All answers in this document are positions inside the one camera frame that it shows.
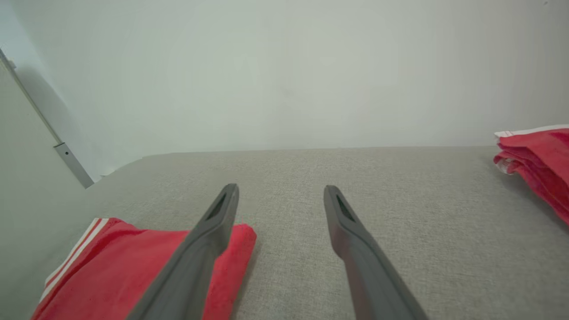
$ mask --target cloth fold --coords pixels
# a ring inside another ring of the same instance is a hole
[[[528,186],[569,224],[569,125],[494,134],[502,149],[494,157],[506,174],[519,173]]]
[[[138,229],[117,218],[94,219],[46,279],[31,319],[125,319],[187,234]],[[256,238],[246,224],[233,227],[213,268],[203,319],[229,319]]]

